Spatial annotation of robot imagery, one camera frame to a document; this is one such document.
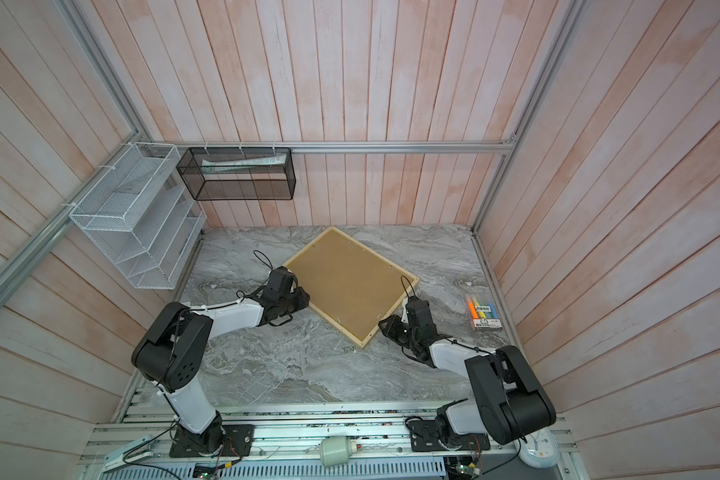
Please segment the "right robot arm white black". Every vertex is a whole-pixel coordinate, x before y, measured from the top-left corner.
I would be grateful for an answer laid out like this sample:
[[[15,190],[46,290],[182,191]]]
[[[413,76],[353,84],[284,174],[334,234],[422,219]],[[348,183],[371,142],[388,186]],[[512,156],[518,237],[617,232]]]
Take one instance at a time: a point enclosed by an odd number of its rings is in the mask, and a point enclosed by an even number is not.
[[[486,350],[439,333],[429,302],[417,296],[378,327],[406,358],[469,381],[472,396],[441,406],[429,422],[436,442],[454,448],[461,439],[486,437],[506,445],[556,422],[551,399],[516,346]]]

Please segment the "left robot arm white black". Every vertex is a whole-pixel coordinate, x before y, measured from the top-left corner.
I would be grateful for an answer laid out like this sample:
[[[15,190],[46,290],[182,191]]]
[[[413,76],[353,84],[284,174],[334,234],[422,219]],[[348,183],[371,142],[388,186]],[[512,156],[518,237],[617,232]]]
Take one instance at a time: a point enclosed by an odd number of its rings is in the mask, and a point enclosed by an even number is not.
[[[217,418],[196,379],[209,341],[238,330],[282,326],[309,303],[309,294],[284,266],[270,271],[259,288],[230,302],[171,302],[135,347],[131,363],[167,398],[185,431],[204,434]]]

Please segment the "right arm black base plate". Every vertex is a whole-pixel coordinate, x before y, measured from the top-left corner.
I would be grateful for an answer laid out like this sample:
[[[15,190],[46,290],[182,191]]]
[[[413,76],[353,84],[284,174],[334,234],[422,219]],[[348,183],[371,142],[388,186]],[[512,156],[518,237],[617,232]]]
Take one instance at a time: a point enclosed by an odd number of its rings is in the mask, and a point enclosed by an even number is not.
[[[407,417],[404,425],[410,435],[414,452],[468,451],[481,453],[491,449],[490,438],[484,434],[458,435],[443,421],[425,420],[418,416]]]

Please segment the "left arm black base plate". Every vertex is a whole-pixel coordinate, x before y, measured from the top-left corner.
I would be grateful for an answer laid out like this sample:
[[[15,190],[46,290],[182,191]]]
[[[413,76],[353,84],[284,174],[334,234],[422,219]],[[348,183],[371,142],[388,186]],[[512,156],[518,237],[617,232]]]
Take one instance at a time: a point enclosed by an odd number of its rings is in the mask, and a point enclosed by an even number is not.
[[[211,424],[204,433],[196,434],[178,425],[169,457],[246,457],[251,451],[254,431],[251,424]]]

